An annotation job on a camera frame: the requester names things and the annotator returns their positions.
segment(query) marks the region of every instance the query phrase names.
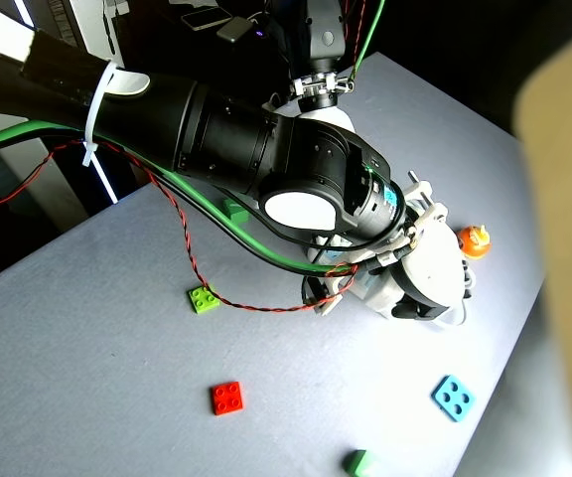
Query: robotic arm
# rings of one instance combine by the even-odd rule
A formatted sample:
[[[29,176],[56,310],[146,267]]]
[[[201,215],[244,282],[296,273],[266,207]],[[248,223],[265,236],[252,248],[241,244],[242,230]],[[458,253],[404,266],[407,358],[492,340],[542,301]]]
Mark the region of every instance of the robotic arm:
[[[318,7],[325,2],[338,10],[331,11],[339,21],[341,10],[331,0],[294,2],[296,13],[306,9],[312,23],[304,19],[299,33],[287,30],[282,38],[293,57],[298,41],[311,42],[309,54],[291,69],[303,75],[296,82],[311,79],[300,94],[303,109],[337,104],[337,83],[331,89],[329,78],[344,40],[335,20],[324,23]],[[275,18],[281,25],[301,18],[280,7]],[[106,63],[22,28],[26,37],[17,40],[28,48],[0,57],[0,112],[83,130]],[[326,87],[315,85],[321,83]],[[311,259],[358,263],[353,291],[384,316],[431,319],[464,296],[463,261],[444,223],[447,209],[432,202],[426,182],[401,191],[385,159],[353,132],[249,107],[190,79],[127,72],[114,75],[94,132],[166,171],[248,195],[272,221],[334,245],[334,251],[311,251]],[[363,241],[367,248],[341,249]],[[322,280],[314,287],[318,298],[339,289],[340,278]],[[320,311],[329,312],[340,298]]]

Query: red building block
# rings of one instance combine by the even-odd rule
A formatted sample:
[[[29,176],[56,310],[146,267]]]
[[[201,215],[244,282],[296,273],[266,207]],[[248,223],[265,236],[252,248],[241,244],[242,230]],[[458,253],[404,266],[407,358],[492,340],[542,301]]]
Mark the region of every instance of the red building block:
[[[213,388],[213,398],[215,415],[244,409],[242,405],[242,391],[238,382],[215,386]]]

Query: green cable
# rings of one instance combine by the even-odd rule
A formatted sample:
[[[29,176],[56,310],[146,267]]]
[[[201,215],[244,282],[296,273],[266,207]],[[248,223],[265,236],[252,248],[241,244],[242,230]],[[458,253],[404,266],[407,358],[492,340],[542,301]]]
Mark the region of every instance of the green cable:
[[[383,6],[385,5],[385,0],[381,0],[378,4],[378,10],[376,10],[376,15],[374,15],[374,20],[372,20],[372,26],[369,27],[369,32],[367,32],[367,37],[365,37],[365,42],[363,42],[363,48],[361,48],[361,53],[358,54],[357,62],[355,63],[355,67],[353,71],[350,73],[350,79],[355,80],[357,77],[357,71],[361,66],[361,62],[363,61],[363,57],[365,56],[365,51],[369,46],[369,41],[372,39],[372,35],[374,35],[374,30],[376,29],[376,24],[378,24],[378,20],[381,17],[381,13],[383,12]]]
[[[14,139],[28,132],[36,131],[38,129],[71,129],[69,127],[53,124],[47,121],[25,121],[20,124],[7,127],[0,131],[0,143]]]
[[[16,136],[20,136],[22,134],[36,131],[39,129],[46,129],[46,128],[62,128],[62,129],[69,129],[65,126],[61,126],[58,124],[53,124],[46,121],[35,121],[30,120],[23,122],[21,124],[17,124],[16,126],[9,127],[7,129],[3,129],[0,131],[0,143],[8,141]],[[203,196],[199,191],[194,189],[187,181],[185,181],[182,177],[178,174],[170,172],[162,167],[157,166],[153,162],[147,160],[140,155],[138,157],[143,161],[146,162],[147,165],[158,171],[163,177],[165,177],[168,181],[172,182],[179,189],[185,192],[188,196],[202,205],[205,209],[209,210],[210,213],[214,215],[217,220],[224,225],[227,229],[229,229],[236,237],[238,237],[241,241],[246,243],[249,247],[253,248],[259,254],[271,259],[272,261],[279,262],[283,265],[299,268],[302,271],[314,271],[314,272],[329,272],[334,271],[337,273],[348,272],[350,271],[350,267],[348,265],[342,265],[338,267],[327,266],[327,265],[318,265],[315,263],[305,263],[296,260],[292,260],[288,257],[282,256],[279,253],[274,252],[266,245],[255,239],[251,236],[247,231],[240,228],[237,224],[232,222],[217,206],[215,206],[209,199]]]

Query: dark background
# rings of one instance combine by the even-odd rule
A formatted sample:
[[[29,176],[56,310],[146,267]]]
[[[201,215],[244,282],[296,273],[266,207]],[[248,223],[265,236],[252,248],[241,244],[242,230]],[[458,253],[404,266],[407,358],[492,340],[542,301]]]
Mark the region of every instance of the dark background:
[[[99,16],[102,1],[98,0]],[[26,3],[37,26],[83,48],[69,0]],[[264,6],[263,0],[219,3],[231,14],[244,17]],[[342,3],[352,12],[347,53],[340,70],[353,63],[359,22],[362,45],[378,5],[377,1],[365,0],[361,19],[360,0]],[[171,6],[167,0],[130,0],[129,6],[128,15],[114,20],[126,68],[188,76],[258,105],[273,92],[285,98],[288,68],[271,39],[247,35],[230,46],[215,37],[216,29],[193,33],[182,24],[180,17],[191,12],[191,6]],[[13,0],[0,0],[0,10],[19,19]],[[384,53],[512,132],[512,111],[519,88],[571,39],[572,0],[387,0],[368,51]],[[136,182],[126,164],[99,159],[112,184],[119,185],[119,197],[134,190]],[[77,166],[80,151],[64,151],[57,162],[89,214],[109,205],[95,174]],[[56,234],[48,221],[36,214],[25,217],[2,208],[0,270]]]

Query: gray floor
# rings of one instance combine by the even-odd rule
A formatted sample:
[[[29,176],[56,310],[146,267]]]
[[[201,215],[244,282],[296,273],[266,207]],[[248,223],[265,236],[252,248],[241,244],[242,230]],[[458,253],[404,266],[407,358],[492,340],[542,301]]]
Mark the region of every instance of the gray floor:
[[[538,297],[456,477],[572,477],[572,412]]]

